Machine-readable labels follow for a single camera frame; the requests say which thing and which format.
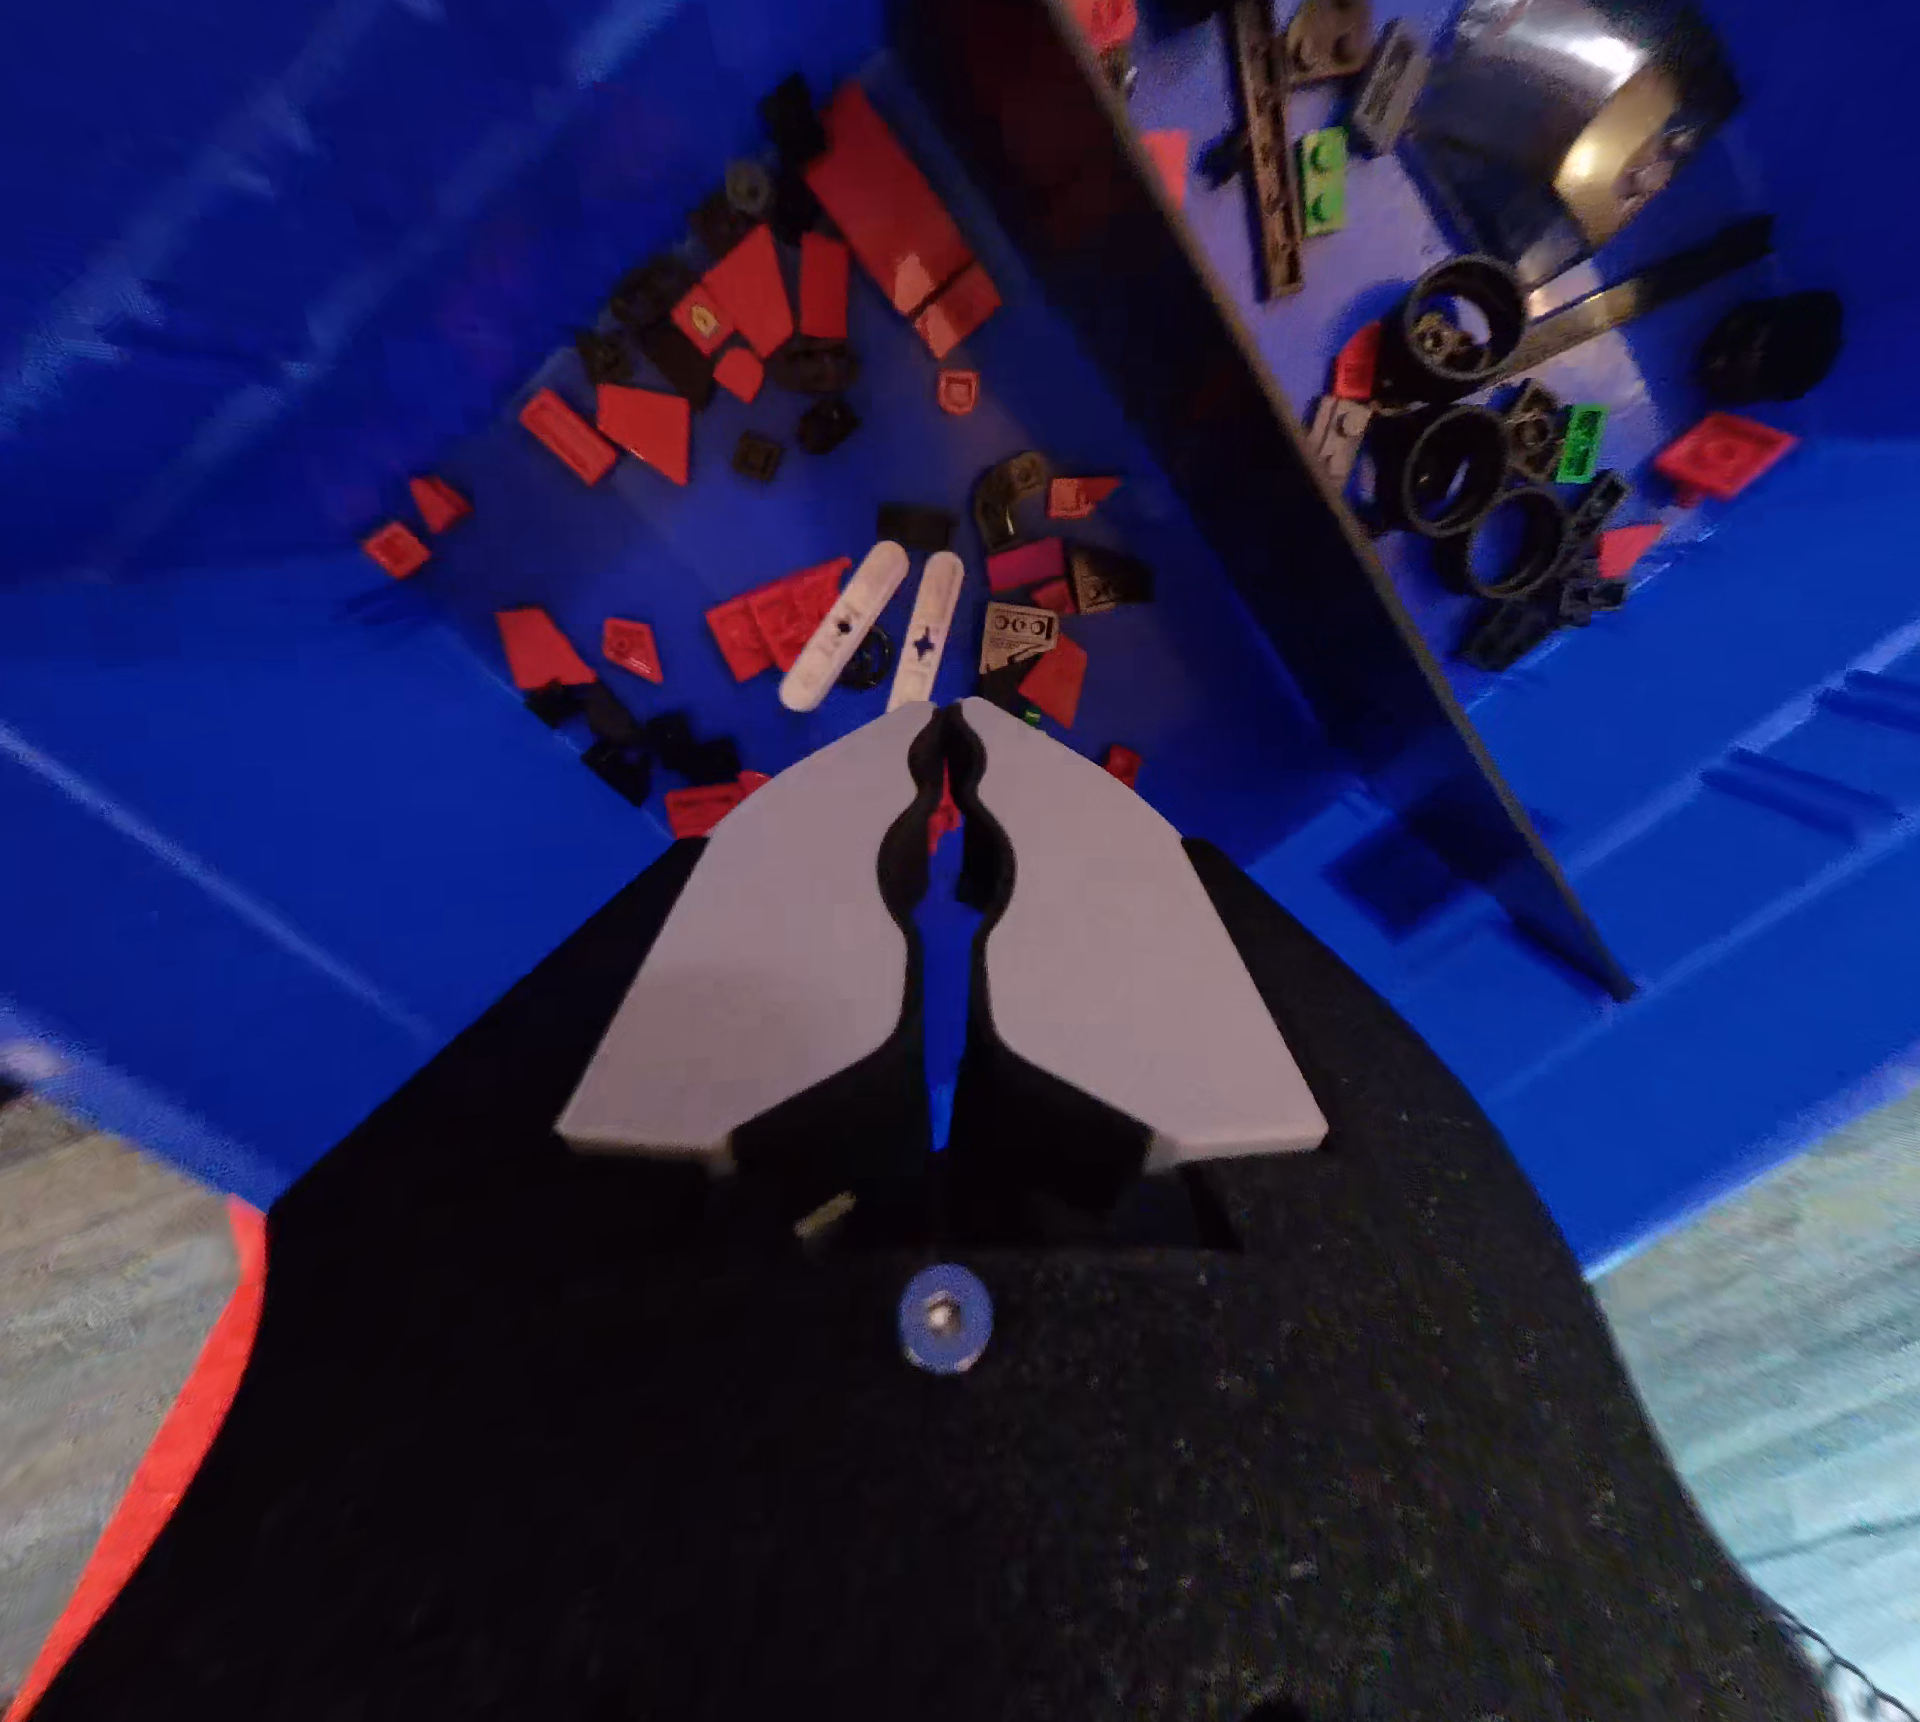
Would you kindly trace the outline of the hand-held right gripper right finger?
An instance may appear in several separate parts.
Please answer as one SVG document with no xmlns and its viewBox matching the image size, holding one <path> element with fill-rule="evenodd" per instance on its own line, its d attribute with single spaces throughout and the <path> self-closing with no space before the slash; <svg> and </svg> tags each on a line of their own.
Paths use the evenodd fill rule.
<svg viewBox="0 0 1920 1722">
<path fill-rule="evenodd" d="M 964 700 L 967 831 L 1003 846 L 977 950 L 985 1052 L 1062 1110 L 1001 1127 L 1080 1177 L 1309 1154 L 1329 1123 L 1182 834 L 1132 786 Z"/>
</svg>

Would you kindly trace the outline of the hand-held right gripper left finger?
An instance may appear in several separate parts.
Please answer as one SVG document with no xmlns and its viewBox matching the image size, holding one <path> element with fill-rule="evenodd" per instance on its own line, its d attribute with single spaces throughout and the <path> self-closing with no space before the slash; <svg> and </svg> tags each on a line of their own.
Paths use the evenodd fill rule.
<svg viewBox="0 0 1920 1722">
<path fill-rule="evenodd" d="M 704 838 L 553 1131 L 575 1153 L 769 1171 L 908 1022 L 883 844 L 919 796 L 908 705 L 751 791 Z"/>
</svg>

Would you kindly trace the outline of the pile of red black bricks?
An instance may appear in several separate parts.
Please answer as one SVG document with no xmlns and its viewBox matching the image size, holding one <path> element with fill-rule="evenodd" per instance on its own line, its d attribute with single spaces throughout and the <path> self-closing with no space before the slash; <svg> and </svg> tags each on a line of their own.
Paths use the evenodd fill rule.
<svg viewBox="0 0 1920 1722">
<path fill-rule="evenodd" d="M 585 490 L 642 497 L 646 568 L 591 547 L 560 552 L 545 537 L 540 570 L 481 576 L 486 542 L 529 550 L 535 495 L 478 483 L 444 464 L 406 481 L 407 518 L 381 518 L 362 552 L 394 582 L 423 570 L 460 574 L 486 610 L 516 696 L 549 731 L 582 728 L 579 762 L 631 806 L 658 796 L 673 840 L 699 840 L 761 789 L 725 728 L 699 731 L 684 707 L 638 714 L 615 683 L 667 690 L 725 675 L 736 690 L 779 683 L 877 541 L 908 552 L 908 574 L 834 692 L 890 690 L 925 559 L 965 566 L 959 597 L 979 598 L 981 652 L 970 671 L 1029 724 L 1069 728 L 1088 655 L 1059 620 L 1150 607 L 1140 559 L 1071 535 L 1124 484 L 1063 477 L 1042 455 L 981 467 L 972 483 L 972 538 L 959 549 L 950 503 L 876 497 L 811 510 L 793 463 L 828 463 L 848 443 L 899 438 L 899 415 L 975 421 L 981 377 L 965 344 L 999 294 L 945 204 L 858 85 L 824 112 L 795 96 L 795 135 L 754 213 L 730 171 L 715 197 L 719 254 L 699 274 L 670 250 L 611 294 L 577 332 L 591 410 L 560 389 L 528 392 L 513 431 Z"/>
</svg>

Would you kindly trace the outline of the blue plastic bin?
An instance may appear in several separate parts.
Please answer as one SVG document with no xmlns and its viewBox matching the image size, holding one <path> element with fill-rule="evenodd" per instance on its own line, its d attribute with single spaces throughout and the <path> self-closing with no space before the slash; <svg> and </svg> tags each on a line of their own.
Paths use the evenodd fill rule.
<svg viewBox="0 0 1920 1722">
<path fill-rule="evenodd" d="M 1431 45 L 1466 0 L 1386 0 Z M 1043 456 L 1120 489 L 1069 535 L 1156 597 L 1057 628 L 1069 726 L 992 702 L 1247 868 L 1487 1108 L 1595 1269 L 1915 1092 L 1915 0 L 1699 0 L 1740 109 L 1554 290 L 1750 214 L 1755 277 L 1560 359 L 1636 467 L 1711 415 L 1790 441 L 1666 515 L 1624 607 L 1481 675 L 1473 603 L 1351 516 L 1601 943 L 1595 991 L 1453 875 L 1320 731 L 1071 325 L 947 145 L 883 0 L 4 0 L 4 1081 L 265 1210 L 667 846 L 582 726 L 517 699 L 486 595 L 363 555 L 444 464 L 534 495 L 529 549 L 647 568 L 636 492 L 517 458 L 590 413 L 577 332 L 719 257 L 858 85 L 998 290 L 973 421 L 902 413 L 807 510 L 950 505 Z M 1291 0 L 1274 0 L 1283 15 Z M 1240 200 L 1170 179 L 1306 437 L 1375 286 L 1440 258 L 1398 168 L 1254 302 Z"/>
</svg>

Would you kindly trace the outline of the white long rounded plate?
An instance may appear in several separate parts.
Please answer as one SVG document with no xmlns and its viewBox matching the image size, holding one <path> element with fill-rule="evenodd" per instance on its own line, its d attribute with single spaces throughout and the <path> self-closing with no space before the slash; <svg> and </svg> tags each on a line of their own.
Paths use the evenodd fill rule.
<svg viewBox="0 0 1920 1722">
<path fill-rule="evenodd" d="M 807 714 L 828 700 L 905 574 L 905 547 L 892 538 L 876 541 L 783 673 L 777 688 L 783 711 Z"/>
<path fill-rule="evenodd" d="M 883 705 L 886 712 L 933 699 L 964 587 L 965 566 L 958 552 L 945 549 L 923 559 L 908 630 L 899 645 Z"/>
</svg>

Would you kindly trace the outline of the black toy tire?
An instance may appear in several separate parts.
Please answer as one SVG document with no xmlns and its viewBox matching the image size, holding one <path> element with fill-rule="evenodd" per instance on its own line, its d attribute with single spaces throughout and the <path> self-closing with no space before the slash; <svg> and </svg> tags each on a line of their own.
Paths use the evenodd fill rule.
<svg viewBox="0 0 1920 1722">
<path fill-rule="evenodd" d="M 1515 441 L 1484 405 L 1440 409 L 1405 431 L 1392 474 L 1403 531 L 1427 542 L 1470 535 L 1509 487 Z"/>
<path fill-rule="evenodd" d="M 1456 597 L 1514 605 L 1538 597 L 1572 549 L 1574 512 L 1550 487 L 1502 489 L 1460 533 L 1433 542 L 1433 566 Z"/>
<path fill-rule="evenodd" d="M 1481 253 L 1448 257 L 1421 272 L 1379 322 L 1375 406 L 1463 403 L 1502 374 L 1527 322 L 1515 271 Z"/>
</svg>

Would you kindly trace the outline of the dark blue bin divider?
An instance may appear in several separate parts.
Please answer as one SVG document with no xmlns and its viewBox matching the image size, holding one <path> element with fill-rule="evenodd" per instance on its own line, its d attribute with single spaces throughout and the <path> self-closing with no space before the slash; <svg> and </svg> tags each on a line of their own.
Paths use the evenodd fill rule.
<svg viewBox="0 0 1920 1722">
<path fill-rule="evenodd" d="M 1143 435 L 1327 760 L 1524 938 L 1629 1001 L 1636 982 L 1325 489 L 1065 0 L 881 4 L 938 131 Z"/>
</svg>

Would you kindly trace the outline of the red flat object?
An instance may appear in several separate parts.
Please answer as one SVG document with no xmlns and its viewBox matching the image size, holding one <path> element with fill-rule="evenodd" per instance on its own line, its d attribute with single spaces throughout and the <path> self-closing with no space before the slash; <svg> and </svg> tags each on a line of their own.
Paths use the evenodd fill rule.
<svg viewBox="0 0 1920 1722">
<path fill-rule="evenodd" d="M 225 1198 L 236 1251 L 236 1284 L 209 1326 L 180 1392 L 157 1422 L 132 1477 L 87 1555 L 76 1584 L 30 1663 L 4 1718 L 33 1718 L 57 1675 L 132 1582 L 180 1510 L 188 1489 L 220 1439 L 248 1374 L 267 1291 L 265 1215 Z"/>
</svg>

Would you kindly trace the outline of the black long studded plate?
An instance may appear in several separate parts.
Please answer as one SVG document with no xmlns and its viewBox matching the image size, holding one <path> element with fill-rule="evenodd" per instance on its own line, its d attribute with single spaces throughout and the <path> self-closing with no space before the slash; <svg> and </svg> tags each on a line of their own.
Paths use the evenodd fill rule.
<svg viewBox="0 0 1920 1722">
<path fill-rule="evenodd" d="M 1303 289 L 1306 243 L 1274 0 L 1230 0 L 1224 26 L 1238 165 L 1252 213 L 1254 290 L 1257 302 L 1269 304 Z"/>
</svg>

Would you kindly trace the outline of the black long smooth tile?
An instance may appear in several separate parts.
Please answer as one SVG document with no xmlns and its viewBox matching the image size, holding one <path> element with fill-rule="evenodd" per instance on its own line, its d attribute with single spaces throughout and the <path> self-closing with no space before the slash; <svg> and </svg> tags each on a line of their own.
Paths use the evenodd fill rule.
<svg viewBox="0 0 1920 1722">
<path fill-rule="evenodd" d="M 1755 213 L 1730 223 L 1699 244 L 1671 253 L 1648 269 L 1527 322 L 1492 384 L 1536 374 L 1548 363 L 1698 294 L 1773 257 L 1778 218 Z"/>
</svg>

